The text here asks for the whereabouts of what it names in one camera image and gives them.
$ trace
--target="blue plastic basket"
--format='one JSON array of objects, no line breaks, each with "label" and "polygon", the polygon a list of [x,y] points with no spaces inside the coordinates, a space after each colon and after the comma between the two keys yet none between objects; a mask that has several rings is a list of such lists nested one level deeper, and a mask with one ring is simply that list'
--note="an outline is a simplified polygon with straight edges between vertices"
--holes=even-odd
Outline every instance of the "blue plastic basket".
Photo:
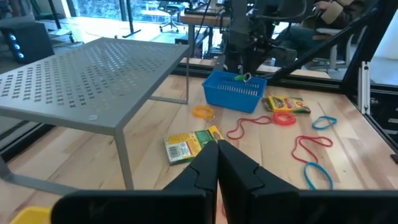
[{"label": "blue plastic basket", "polygon": [[251,78],[248,82],[236,81],[237,74],[213,72],[204,82],[208,104],[253,113],[259,100],[264,96],[267,80]]}]

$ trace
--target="rubber band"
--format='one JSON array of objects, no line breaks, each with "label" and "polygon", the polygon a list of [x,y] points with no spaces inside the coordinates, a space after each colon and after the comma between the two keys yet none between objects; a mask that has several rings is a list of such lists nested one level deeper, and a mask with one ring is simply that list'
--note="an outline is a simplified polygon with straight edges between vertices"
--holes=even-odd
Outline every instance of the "rubber band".
[{"label": "rubber band", "polygon": [[308,168],[309,166],[312,166],[312,167],[317,168],[318,170],[320,170],[320,171],[323,173],[323,175],[325,175],[326,178],[327,178],[328,181],[329,181],[329,189],[330,189],[330,190],[333,190],[333,181],[332,181],[331,176],[329,175],[329,173],[328,173],[321,165],[319,165],[319,164],[317,164],[317,163],[314,163],[314,162],[308,162],[308,163],[304,166],[304,170],[303,170],[305,181],[307,181],[307,184],[310,186],[310,189],[311,189],[311,190],[316,190],[317,188],[312,184],[312,181],[311,181],[310,178],[308,177],[307,168]]},{"label": "rubber band", "polygon": [[193,108],[192,114],[197,118],[205,118],[206,120],[213,119],[215,117],[213,109],[208,106],[196,106]]},{"label": "rubber band", "polygon": [[[325,147],[332,147],[332,145],[333,145],[333,141],[326,137],[298,136],[295,140],[294,148],[292,150],[292,156],[297,161],[300,161],[303,163],[309,163],[309,161],[306,161],[305,159],[301,159],[294,154],[298,145],[303,147],[303,149],[305,149],[312,156],[312,158],[315,160],[315,162],[318,163],[318,157],[309,148],[307,148],[306,146],[303,145],[303,143],[302,143],[303,140],[309,140],[311,142],[317,143],[317,144],[319,144],[321,146],[325,146]],[[322,140],[326,140],[328,142],[328,144],[323,143]]]},{"label": "rubber band", "polygon": [[[265,118],[267,121],[265,121],[265,122],[259,121],[260,119],[263,119],[263,118]],[[239,118],[238,121],[237,121],[236,128],[235,128],[234,130],[228,131],[228,132],[226,133],[226,136],[229,137],[229,138],[232,139],[232,140],[241,139],[241,138],[244,136],[244,128],[243,128],[243,126],[242,126],[242,123],[243,123],[244,121],[249,121],[249,122],[252,122],[252,123],[255,123],[255,124],[271,124],[271,123],[272,123],[271,118],[268,117],[268,116],[261,116],[261,117],[256,118],[256,119]],[[242,129],[241,135],[238,136],[238,137],[231,137],[230,134],[236,132],[239,128]]]},{"label": "rubber band", "polygon": [[[319,127],[317,124],[322,121],[322,120],[328,120],[330,121],[328,125]],[[320,116],[316,121],[312,123],[312,128],[315,130],[325,130],[326,128],[329,128],[330,126],[333,126],[337,123],[337,119],[331,116]]]},{"label": "rubber band", "polygon": [[279,124],[282,126],[289,126],[289,125],[295,124],[297,119],[291,113],[281,111],[281,112],[275,112],[274,115],[272,116],[272,120],[276,124]]}]

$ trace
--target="gray metal shelf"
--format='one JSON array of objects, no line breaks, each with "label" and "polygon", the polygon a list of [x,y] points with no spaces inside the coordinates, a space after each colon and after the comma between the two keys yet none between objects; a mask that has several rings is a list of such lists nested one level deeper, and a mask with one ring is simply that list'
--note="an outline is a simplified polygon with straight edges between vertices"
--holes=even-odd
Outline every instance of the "gray metal shelf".
[{"label": "gray metal shelf", "polygon": [[[127,189],[133,189],[123,127],[189,55],[188,45],[101,38],[0,75],[0,116],[115,138]],[[0,177],[56,194],[76,189],[15,175],[0,159]]]}]

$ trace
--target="yellow object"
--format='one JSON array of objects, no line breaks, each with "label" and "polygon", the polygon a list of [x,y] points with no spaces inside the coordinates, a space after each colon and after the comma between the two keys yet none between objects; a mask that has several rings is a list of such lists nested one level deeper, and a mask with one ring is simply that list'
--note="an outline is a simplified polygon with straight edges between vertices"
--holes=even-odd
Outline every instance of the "yellow object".
[{"label": "yellow object", "polygon": [[272,112],[311,113],[302,98],[288,96],[268,96],[262,100],[267,110]]},{"label": "yellow object", "polygon": [[10,224],[51,224],[51,209],[27,207],[20,211]]},{"label": "yellow object", "polygon": [[192,114],[198,118],[205,118],[206,120],[215,117],[213,109],[208,106],[196,106],[193,108]]},{"label": "yellow object", "polygon": [[167,156],[171,164],[191,161],[209,141],[224,139],[216,126],[190,133],[164,137]]}]

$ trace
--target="wooden tabletop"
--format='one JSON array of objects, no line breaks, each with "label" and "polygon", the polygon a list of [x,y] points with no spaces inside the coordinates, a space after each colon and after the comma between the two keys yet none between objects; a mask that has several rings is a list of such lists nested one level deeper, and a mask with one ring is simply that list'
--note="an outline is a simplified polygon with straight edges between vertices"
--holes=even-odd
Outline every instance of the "wooden tabletop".
[{"label": "wooden tabletop", "polygon": [[[244,124],[245,136],[232,141],[226,133],[234,129],[239,118],[270,115],[261,105],[253,114],[212,106],[215,119],[206,122],[194,118],[191,110],[206,105],[201,83],[190,79],[189,105],[148,100],[124,129],[136,189],[162,189],[188,165],[169,166],[162,137],[168,134],[205,129],[216,125],[224,138],[266,169],[300,189],[307,189],[303,164],[290,152],[299,135],[324,136],[330,148],[305,143],[330,173],[336,189],[395,189],[398,166],[390,159],[390,147],[343,95],[268,86],[267,95],[301,96],[312,110],[298,117],[291,127],[275,124]],[[155,95],[185,97],[185,78],[169,76]],[[316,131],[311,124],[321,115],[338,119],[327,130]],[[9,163],[17,174],[24,174],[81,189],[124,189],[116,146],[111,136],[57,127],[39,139],[26,152]],[[303,149],[297,154],[311,159]],[[310,170],[319,189],[327,188],[325,178]],[[60,196],[39,192],[0,181],[0,223],[9,223],[25,207],[51,207]],[[218,197],[217,223],[226,223]]]},{"label": "wooden tabletop", "polygon": [[[187,59],[183,59],[181,63],[186,63]],[[193,65],[202,65],[206,67],[214,67],[216,65],[215,60],[209,59],[199,59],[199,58],[190,58],[190,64]],[[259,72],[276,72],[278,71],[279,67],[261,65],[257,71]],[[330,78],[330,76],[326,72],[319,72],[319,71],[311,71],[311,70],[296,70],[292,72],[292,75],[300,75],[305,77],[315,77],[315,78]]]},{"label": "wooden tabletop", "polygon": [[[188,25],[200,25],[203,19],[203,15],[193,15],[193,14],[186,14],[181,15],[181,23],[188,24]],[[229,16],[209,16],[206,15],[205,19],[203,20],[203,26],[210,26],[216,27],[220,25],[220,20],[223,20],[223,26],[227,26],[230,22]]]}]

